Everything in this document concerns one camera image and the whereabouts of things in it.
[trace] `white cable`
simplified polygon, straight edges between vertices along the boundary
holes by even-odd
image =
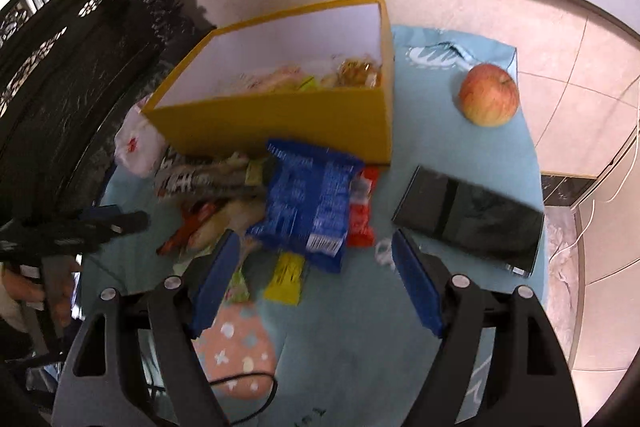
[[[640,140],[640,82],[638,82],[638,100],[636,102],[636,151],[634,152],[634,159],[631,162],[631,166],[629,167],[629,170],[626,172],[625,177],[623,178],[622,182],[620,183],[620,187],[618,187],[618,190],[616,190],[616,193],[613,194],[613,196],[610,197],[607,201],[604,201],[604,203],[611,203],[611,201],[615,200],[618,197],[618,194],[620,194],[620,190],[622,190],[622,187],[625,186],[626,180],[631,175],[631,171],[634,169],[634,166],[636,166],[636,160],[638,159],[638,142],[639,142],[639,140]],[[570,247],[562,248],[562,250],[556,251],[556,253],[553,254],[549,258],[549,263],[551,263],[553,258],[556,255],[558,255],[559,253],[562,253],[563,251],[571,250],[573,247],[575,247],[575,245],[578,244],[578,241],[580,241],[580,238],[584,235],[584,232],[586,232],[587,229],[589,228],[589,226],[591,225],[591,221],[593,221],[593,214],[594,214],[595,210],[596,210],[596,200],[595,200],[595,197],[594,197],[593,200],[591,200],[591,217],[589,219],[589,222],[587,223],[587,226],[584,227],[584,229],[580,232],[580,235],[578,236],[578,239],[575,240],[574,244],[572,244]]]

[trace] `brown snack in clear wrapper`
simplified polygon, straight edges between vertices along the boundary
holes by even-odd
[[[376,87],[380,66],[370,57],[347,58],[338,68],[338,85],[342,87]]]

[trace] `table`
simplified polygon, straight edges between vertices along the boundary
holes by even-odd
[[[469,34],[407,26],[394,27],[394,43],[394,153],[373,199],[372,225],[378,238],[391,236],[391,216],[418,164],[542,210],[540,170],[522,111],[505,126],[486,129],[466,121],[454,105],[466,70],[479,62],[497,64],[515,78],[515,49]],[[149,181],[137,180],[120,168],[103,201],[113,203],[125,210],[146,210],[152,226],[138,237],[114,241],[98,256],[121,281],[95,265],[86,266],[84,305],[105,286],[124,283],[128,291],[142,291],[170,270],[154,250],[177,228],[177,211],[154,201]],[[441,256],[452,273],[466,273],[483,288],[511,292],[526,282],[544,299],[544,237],[527,280],[436,241],[417,239],[423,251]],[[372,249],[351,250],[340,275],[309,270],[302,301],[292,308],[261,298],[275,259],[274,254],[257,253],[244,264],[258,315],[278,359],[280,382],[270,408],[247,425],[295,427],[306,425],[301,423],[305,418],[312,427],[400,425],[440,341],[421,327],[398,274],[377,264]],[[477,410],[492,342],[492,331],[485,331],[459,419]],[[232,398],[222,398],[221,404],[232,418],[256,406]]]

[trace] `black rectangular device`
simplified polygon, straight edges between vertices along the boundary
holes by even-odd
[[[536,262],[544,214],[480,185],[420,166],[393,222],[528,277]]]

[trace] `yellow snack wrapper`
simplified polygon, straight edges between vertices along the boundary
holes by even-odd
[[[297,253],[284,251],[280,253],[273,270],[271,282],[264,290],[264,298],[297,306],[302,292],[302,269],[305,257]]]

